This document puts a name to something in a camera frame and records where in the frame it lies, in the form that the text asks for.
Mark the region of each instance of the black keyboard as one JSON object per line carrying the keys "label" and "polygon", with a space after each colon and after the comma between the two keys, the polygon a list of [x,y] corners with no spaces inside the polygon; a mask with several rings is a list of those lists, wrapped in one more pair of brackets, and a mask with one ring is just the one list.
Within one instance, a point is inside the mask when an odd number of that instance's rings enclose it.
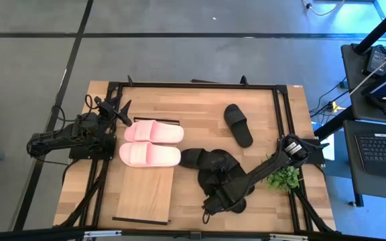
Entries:
{"label": "black keyboard", "polygon": [[363,169],[370,174],[386,177],[386,134],[355,135]]}

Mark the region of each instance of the wooden table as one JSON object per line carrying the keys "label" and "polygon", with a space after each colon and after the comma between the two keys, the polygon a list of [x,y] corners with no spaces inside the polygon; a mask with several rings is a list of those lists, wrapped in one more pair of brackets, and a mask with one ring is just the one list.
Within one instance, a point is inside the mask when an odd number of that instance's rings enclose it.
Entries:
{"label": "wooden table", "polygon": [[[88,94],[102,99],[107,93],[108,82],[92,81]],[[296,134],[301,138],[313,138],[314,132],[302,86],[288,86],[289,103],[292,110]],[[270,90],[227,90],[208,88],[147,88],[125,87],[121,105],[132,100],[130,118],[152,117],[180,120],[185,130],[184,140],[178,144],[182,151],[203,147],[207,150],[224,149],[231,153],[246,172],[266,160],[276,150],[278,138],[277,121],[273,95]],[[279,97],[283,115],[284,131],[288,125],[285,117],[282,95]],[[248,118],[248,126],[254,138],[251,147],[238,146],[223,119],[223,111],[228,104],[236,103]],[[117,146],[125,141],[125,126],[117,122]],[[54,224],[63,222],[83,198],[91,160],[80,160],[66,173],[60,195]],[[136,230],[202,230],[232,232],[293,232],[287,193],[268,188],[266,181],[258,183],[248,197],[247,209],[242,214],[223,212],[202,223],[201,205],[206,199],[197,182],[197,170],[176,166],[170,202],[170,224],[140,224],[113,220],[117,211],[121,182],[126,165],[119,155],[110,162],[107,182],[99,217],[99,228]],[[317,167],[303,165],[304,181],[310,203],[326,224],[335,229],[326,182]],[[86,224],[91,224],[94,199],[91,201]],[[305,221],[301,203],[297,200],[301,229]]]}

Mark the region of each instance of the concrete floor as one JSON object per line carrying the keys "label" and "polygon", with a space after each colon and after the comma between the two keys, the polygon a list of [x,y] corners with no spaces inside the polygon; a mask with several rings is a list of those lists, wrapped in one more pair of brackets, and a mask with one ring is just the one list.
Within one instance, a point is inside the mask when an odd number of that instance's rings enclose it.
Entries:
{"label": "concrete floor", "polygon": [[[317,1],[314,8],[326,11],[334,5]],[[76,32],[85,6],[86,0],[0,0],[0,32]],[[379,22],[370,3],[347,3],[335,14],[317,17],[292,0],[100,0],[94,2],[86,32],[368,33]],[[25,144],[44,129],[73,42],[0,39],[0,151],[6,156],[0,161],[0,232],[11,227],[32,161]],[[301,84],[314,108],[319,96],[344,78],[340,46],[353,42],[358,39],[83,39],[62,107],[74,117],[90,80],[126,80],[129,74],[134,81],[235,83],[246,75],[250,83]],[[66,161],[67,151],[54,151],[46,159]],[[62,168],[44,165],[25,228],[52,225]],[[386,222],[386,215],[357,215],[345,206],[353,199],[352,187],[341,180],[328,178],[338,230],[386,238],[386,230],[370,232]]]}

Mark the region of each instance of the green plant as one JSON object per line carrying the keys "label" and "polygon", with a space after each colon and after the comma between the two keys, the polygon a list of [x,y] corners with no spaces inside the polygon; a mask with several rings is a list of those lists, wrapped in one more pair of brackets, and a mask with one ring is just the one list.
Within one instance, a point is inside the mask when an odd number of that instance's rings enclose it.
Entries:
{"label": "green plant", "polygon": [[282,167],[268,175],[266,181],[271,189],[290,192],[292,188],[299,187],[299,169],[293,166]]}

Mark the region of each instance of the pink slipper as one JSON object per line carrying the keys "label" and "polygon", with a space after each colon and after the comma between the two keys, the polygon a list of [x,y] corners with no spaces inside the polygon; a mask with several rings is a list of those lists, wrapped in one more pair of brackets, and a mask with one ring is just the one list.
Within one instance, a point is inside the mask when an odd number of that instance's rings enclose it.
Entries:
{"label": "pink slipper", "polygon": [[172,167],[181,159],[177,148],[150,142],[125,143],[121,145],[119,154],[121,160],[131,167]]}
{"label": "pink slipper", "polygon": [[155,120],[141,120],[126,128],[126,141],[149,141],[152,143],[179,143],[184,129],[178,125],[159,123]]}

